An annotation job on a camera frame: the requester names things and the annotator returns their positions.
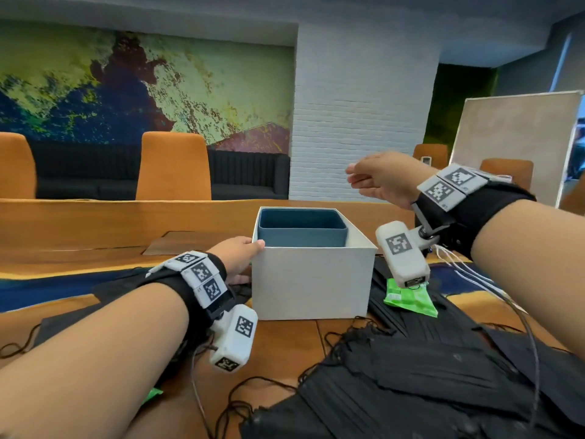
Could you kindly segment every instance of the colorful abstract painting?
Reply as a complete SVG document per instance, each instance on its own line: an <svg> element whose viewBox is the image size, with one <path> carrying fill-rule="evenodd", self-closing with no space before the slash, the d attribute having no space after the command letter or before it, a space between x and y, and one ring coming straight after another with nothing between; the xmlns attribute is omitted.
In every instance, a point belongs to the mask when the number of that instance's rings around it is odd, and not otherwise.
<svg viewBox="0 0 585 439"><path fill-rule="evenodd" d="M292 48L0 21L0 55L0 131L127 145L193 132L289 152Z"/></svg>

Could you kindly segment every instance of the sofa backrest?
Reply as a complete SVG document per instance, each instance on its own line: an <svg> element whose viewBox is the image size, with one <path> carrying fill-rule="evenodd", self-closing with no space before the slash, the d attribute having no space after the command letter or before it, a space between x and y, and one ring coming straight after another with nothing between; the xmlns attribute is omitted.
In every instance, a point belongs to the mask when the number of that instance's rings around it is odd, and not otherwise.
<svg viewBox="0 0 585 439"><path fill-rule="evenodd" d="M274 170L285 154L208 150L211 183L274 187Z"/></svg>
<svg viewBox="0 0 585 439"><path fill-rule="evenodd" d="M140 146L29 141L37 176L136 180Z"/></svg>

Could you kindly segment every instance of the white sensor device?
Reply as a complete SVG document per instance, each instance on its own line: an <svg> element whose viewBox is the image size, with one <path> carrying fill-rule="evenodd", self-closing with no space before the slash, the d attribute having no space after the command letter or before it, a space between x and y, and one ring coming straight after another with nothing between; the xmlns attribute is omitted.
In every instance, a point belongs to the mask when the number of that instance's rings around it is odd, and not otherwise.
<svg viewBox="0 0 585 439"><path fill-rule="evenodd" d="M400 288L424 283L431 275L431 269L420 251L437 243L439 236L423 239L419 235L421 228L409 230L404 222L394 221L376 229L378 244Z"/></svg>
<svg viewBox="0 0 585 439"><path fill-rule="evenodd" d="M216 350L209 356L209 363L226 373L243 367L252 352L256 325L256 311L245 305L236 305L223 313L223 317L211 325L211 331L215 332Z"/></svg>

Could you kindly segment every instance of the blue container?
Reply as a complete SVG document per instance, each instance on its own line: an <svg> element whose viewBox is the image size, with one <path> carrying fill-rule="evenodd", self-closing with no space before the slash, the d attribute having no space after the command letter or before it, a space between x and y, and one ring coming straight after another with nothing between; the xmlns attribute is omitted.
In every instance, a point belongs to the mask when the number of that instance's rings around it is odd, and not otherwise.
<svg viewBox="0 0 585 439"><path fill-rule="evenodd" d="M347 226L332 209L263 209L258 238L266 246L340 248L345 246Z"/></svg>

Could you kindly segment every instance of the black sofa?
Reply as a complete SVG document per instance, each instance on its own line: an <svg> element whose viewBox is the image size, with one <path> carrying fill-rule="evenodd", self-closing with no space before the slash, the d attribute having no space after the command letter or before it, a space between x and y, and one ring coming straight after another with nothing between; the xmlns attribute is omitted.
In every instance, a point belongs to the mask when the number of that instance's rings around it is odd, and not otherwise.
<svg viewBox="0 0 585 439"><path fill-rule="evenodd" d="M30 141L37 198L134 200L140 147ZM289 198L286 154L208 149L213 200Z"/></svg>

